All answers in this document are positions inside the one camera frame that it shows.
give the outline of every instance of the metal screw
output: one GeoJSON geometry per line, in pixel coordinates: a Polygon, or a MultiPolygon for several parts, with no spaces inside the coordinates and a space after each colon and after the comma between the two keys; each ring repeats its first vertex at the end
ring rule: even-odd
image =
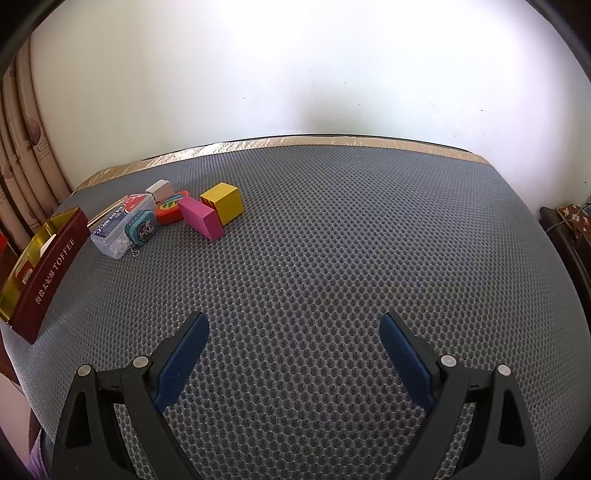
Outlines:
{"type": "Polygon", "coordinates": [[[511,375],[511,368],[509,368],[509,366],[507,365],[499,365],[498,367],[496,367],[496,369],[499,371],[501,375],[504,375],[506,377],[511,375]]]}
{"type": "Polygon", "coordinates": [[[78,367],[78,375],[80,375],[81,377],[85,377],[90,373],[90,370],[90,365],[81,365],[78,367]]]}
{"type": "Polygon", "coordinates": [[[455,367],[457,365],[456,357],[453,355],[443,355],[441,358],[441,362],[446,367],[455,367]]]}
{"type": "Polygon", "coordinates": [[[135,368],[143,368],[148,365],[148,357],[144,355],[140,355],[134,358],[134,367],[135,368]]]}

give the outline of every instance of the table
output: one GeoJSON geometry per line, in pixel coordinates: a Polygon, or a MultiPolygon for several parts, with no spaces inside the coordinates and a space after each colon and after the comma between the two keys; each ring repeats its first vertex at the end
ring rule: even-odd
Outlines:
{"type": "MultiPolygon", "coordinates": [[[[89,241],[34,345],[2,326],[50,436],[78,365],[121,367],[201,310],[210,339],[166,417],[204,478],[384,478],[424,418],[379,341],[380,315],[393,307],[437,352],[511,366],[542,478],[558,473],[591,423],[591,339],[560,257],[490,165],[451,148],[350,137],[170,158],[183,155],[197,158],[161,158],[60,208],[92,216],[160,178],[193,196],[225,181],[240,188],[245,213],[222,240],[177,223],[118,261],[89,241]]],[[[439,477],[453,470],[471,413],[439,477]]],[[[150,477],[124,409],[119,420],[150,477]]]]}

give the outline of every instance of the white wall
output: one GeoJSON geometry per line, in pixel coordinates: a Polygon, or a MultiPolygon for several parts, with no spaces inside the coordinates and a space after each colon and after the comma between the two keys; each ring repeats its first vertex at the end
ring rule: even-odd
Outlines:
{"type": "Polygon", "coordinates": [[[66,0],[33,35],[73,184],[284,134],[401,137],[487,158],[536,210],[591,189],[591,85],[525,0],[66,0]]]}

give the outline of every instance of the cable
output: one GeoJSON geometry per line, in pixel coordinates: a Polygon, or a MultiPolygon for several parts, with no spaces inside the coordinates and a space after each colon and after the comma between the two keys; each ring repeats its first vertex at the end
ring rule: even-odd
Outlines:
{"type": "MultiPolygon", "coordinates": [[[[587,198],[587,201],[585,202],[585,204],[579,208],[579,210],[577,210],[577,213],[575,213],[573,216],[576,216],[578,214],[580,214],[585,208],[591,206],[591,197],[587,198]]],[[[550,225],[546,230],[544,230],[544,233],[548,233],[550,232],[550,230],[552,230],[553,228],[562,225],[563,223],[566,222],[571,222],[572,219],[571,218],[565,218],[564,220],[562,220],[561,222],[555,223],[554,225],[550,225]]]]}

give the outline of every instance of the clear plastic box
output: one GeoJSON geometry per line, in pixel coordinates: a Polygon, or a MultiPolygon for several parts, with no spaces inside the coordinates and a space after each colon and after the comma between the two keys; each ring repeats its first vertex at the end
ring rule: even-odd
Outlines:
{"type": "Polygon", "coordinates": [[[90,235],[93,243],[109,257],[116,259],[123,257],[129,248],[125,225],[140,210],[155,212],[154,197],[148,193],[129,195],[120,205],[99,220],[90,235]]]}

